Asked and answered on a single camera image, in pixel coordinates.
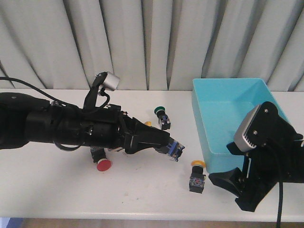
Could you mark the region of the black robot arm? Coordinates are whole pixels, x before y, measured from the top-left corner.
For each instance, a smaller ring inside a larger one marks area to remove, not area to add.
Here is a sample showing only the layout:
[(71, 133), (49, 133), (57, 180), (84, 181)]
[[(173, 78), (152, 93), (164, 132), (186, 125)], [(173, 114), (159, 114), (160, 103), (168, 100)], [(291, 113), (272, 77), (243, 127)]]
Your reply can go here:
[(134, 154), (147, 148), (167, 153), (173, 139), (168, 132), (124, 115), (115, 105), (84, 114), (78, 107), (51, 104), (27, 94), (1, 93), (1, 149), (16, 149), (29, 142), (121, 147)]
[(211, 173), (211, 182), (236, 195), (235, 202), (244, 211), (254, 212), (258, 204), (278, 182), (303, 183), (303, 140), (295, 140), (289, 149), (270, 143), (244, 154), (243, 168)]

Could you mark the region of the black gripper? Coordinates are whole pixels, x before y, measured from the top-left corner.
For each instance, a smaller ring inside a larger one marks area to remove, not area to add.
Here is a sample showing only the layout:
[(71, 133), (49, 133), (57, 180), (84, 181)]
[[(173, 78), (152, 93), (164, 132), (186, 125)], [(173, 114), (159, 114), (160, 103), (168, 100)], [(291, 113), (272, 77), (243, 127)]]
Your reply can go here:
[[(135, 154), (149, 148), (159, 153), (167, 153), (167, 146), (171, 144), (168, 132), (147, 126), (134, 117), (130, 118), (124, 114), (121, 106), (114, 104), (84, 114), (80, 135), (83, 146), (110, 149), (122, 147), (126, 148), (127, 154)], [(132, 135), (135, 135), (137, 142), (132, 141)]]
[(258, 204), (279, 185), (279, 204), (283, 201), (283, 183), (304, 181), (304, 137), (267, 140), (244, 156), (243, 168), (209, 174), (213, 185), (236, 195), (236, 203), (244, 211), (255, 211)]

